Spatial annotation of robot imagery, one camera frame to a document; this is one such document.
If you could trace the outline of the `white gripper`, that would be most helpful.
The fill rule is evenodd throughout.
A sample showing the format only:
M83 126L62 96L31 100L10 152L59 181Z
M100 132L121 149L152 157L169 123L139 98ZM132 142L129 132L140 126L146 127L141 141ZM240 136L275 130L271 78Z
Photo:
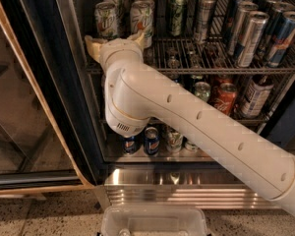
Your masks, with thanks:
M145 32L139 30L131 34L127 39L117 38L107 42L103 38L93 38L85 36L85 43L88 55L100 64L103 71L115 62L125 60L126 62L142 61L145 48Z

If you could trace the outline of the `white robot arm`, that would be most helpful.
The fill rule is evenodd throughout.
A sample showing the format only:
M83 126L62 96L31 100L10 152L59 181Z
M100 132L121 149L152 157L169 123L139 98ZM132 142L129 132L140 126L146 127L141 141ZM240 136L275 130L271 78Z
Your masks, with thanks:
M295 217L295 155L276 146L144 63L144 35L85 37L105 74L105 119L119 135L152 117L169 125L259 196Z

